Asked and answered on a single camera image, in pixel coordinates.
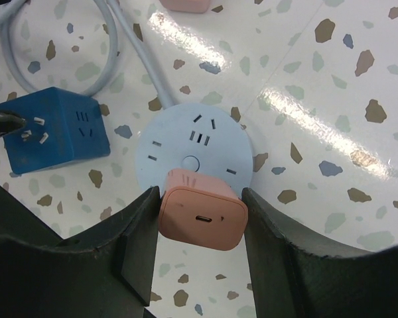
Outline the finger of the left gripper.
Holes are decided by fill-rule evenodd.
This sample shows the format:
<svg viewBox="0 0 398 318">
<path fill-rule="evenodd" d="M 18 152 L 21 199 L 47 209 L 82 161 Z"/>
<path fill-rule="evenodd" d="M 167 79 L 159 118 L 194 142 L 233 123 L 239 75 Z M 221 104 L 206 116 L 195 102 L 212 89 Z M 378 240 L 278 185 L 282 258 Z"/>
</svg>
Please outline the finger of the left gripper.
<svg viewBox="0 0 398 318">
<path fill-rule="evenodd" d="M 10 111 L 0 111 L 0 138 L 25 127 L 25 120 Z"/>
</svg>

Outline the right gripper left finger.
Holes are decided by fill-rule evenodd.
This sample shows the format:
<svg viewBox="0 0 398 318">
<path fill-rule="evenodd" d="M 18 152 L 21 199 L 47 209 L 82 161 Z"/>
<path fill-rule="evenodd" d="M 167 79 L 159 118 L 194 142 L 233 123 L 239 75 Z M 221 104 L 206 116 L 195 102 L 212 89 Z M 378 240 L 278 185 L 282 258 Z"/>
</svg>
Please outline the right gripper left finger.
<svg viewBox="0 0 398 318">
<path fill-rule="evenodd" d="M 0 186 L 0 317 L 150 317 L 160 204 L 152 187 L 65 239 Z"/>
</svg>

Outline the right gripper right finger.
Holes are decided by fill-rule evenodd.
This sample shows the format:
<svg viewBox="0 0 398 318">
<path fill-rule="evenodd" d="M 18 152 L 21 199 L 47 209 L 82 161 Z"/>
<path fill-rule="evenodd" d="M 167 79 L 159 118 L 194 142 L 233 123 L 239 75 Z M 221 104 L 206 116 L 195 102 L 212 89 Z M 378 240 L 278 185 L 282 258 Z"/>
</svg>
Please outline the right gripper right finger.
<svg viewBox="0 0 398 318">
<path fill-rule="evenodd" d="M 252 189 L 242 200 L 258 317 L 398 317 L 398 245 L 355 248 L 283 214 Z"/>
</svg>

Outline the blue cube socket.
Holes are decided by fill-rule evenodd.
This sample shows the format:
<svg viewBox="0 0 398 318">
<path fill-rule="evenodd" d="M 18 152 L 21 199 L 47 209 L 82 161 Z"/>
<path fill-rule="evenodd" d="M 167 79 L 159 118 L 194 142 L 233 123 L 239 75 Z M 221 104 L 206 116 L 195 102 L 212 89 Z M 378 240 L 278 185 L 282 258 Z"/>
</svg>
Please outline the blue cube socket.
<svg viewBox="0 0 398 318">
<path fill-rule="evenodd" d="M 100 105 L 57 87 L 0 103 L 20 115 L 23 129 L 4 136 L 12 172 L 18 175 L 110 155 Z"/>
</svg>

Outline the orange pink plug adapter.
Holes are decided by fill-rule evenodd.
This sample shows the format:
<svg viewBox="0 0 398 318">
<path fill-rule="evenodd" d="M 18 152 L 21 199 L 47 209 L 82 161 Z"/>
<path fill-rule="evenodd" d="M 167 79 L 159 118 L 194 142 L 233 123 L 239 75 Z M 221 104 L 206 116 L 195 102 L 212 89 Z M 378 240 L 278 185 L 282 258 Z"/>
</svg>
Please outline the orange pink plug adapter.
<svg viewBox="0 0 398 318">
<path fill-rule="evenodd" d="M 168 172 L 159 212 L 164 237 L 214 250 L 235 248 L 248 209 L 223 180 L 181 168 Z"/>
</svg>

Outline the blue round socket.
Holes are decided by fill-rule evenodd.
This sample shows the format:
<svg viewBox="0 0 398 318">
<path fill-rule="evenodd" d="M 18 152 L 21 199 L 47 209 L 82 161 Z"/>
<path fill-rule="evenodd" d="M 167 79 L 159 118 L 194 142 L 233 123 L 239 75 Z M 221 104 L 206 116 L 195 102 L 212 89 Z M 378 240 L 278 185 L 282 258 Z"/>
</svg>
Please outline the blue round socket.
<svg viewBox="0 0 398 318">
<path fill-rule="evenodd" d="M 253 176 L 247 133 L 228 113 L 201 103 L 161 111 L 143 129 L 135 155 L 142 190 L 164 188 L 166 175 L 183 168 L 219 178 L 240 195 Z"/>
</svg>

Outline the pink power strip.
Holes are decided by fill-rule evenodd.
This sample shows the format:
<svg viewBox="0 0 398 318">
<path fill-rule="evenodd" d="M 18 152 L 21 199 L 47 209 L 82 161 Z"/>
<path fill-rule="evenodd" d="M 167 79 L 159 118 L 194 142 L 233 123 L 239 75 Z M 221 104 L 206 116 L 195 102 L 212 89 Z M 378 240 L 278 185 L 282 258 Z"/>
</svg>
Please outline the pink power strip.
<svg viewBox="0 0 398 318">
<path fill-rule="evenodd" d="M 165 9 L 183 13 L 205 13 L 211 0 L 160 0 Z"/>
</svg>

